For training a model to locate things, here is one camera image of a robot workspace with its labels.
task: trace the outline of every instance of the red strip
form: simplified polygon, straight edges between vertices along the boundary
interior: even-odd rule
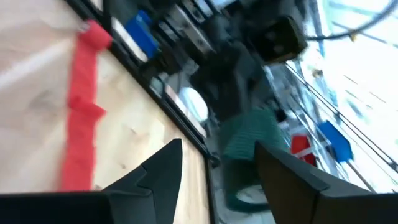
[[[96,55],[112,41],[95,21],[78,34],[68,93],[67,152],[61,191],[90,190],[95,167],[95,124],[105,110],[95,105]]]

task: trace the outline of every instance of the wooden surface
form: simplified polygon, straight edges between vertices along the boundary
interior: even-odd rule
[[[81,21],[61,0],[6,1],[0,15],[0,192],[54,191],[65,144],[69,66]],[[97,104],[107,114],[96,130],[93,187],[118,180],[181,138],[175,223],[208,223],[201,154],[109,52],[98,58]]]

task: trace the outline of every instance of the blue object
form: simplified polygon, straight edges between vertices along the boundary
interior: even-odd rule
[[[337,162],[353,159],[351,144],[329,121],[319,124],[318,128],[330,141]]]
[[[130,34],[132,39],[147,55],[147,58],[153,58],[157,52],[159,44],[150,33],[149,26],[152,24],[152,19],[140,10],[138,14],[126,23],[124,28]]]

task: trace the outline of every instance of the red object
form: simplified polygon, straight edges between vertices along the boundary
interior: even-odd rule
[[[90,190],[95,167],[95,124],[105,110],[95,105],[96,56],[112,38],[95,21],[87,21],[78,34],[70,71],[67,149],[61,191]]]
[[[311,151],[310,141],[306,135],[295,135],[292,138],[291,153],[296,155],[299,159],[317,166],[315,156]]]

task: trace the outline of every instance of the wooden table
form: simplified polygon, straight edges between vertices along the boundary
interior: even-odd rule
[[[0,15],[0,192],[54,191],[81,20],[62,0],[8,1]],[[93,188],[111,184],[181,138],[183,173],[174,222],[209,223],[201,154],[107,51],[98,57],[97,104],[107,113],[96,129]]]

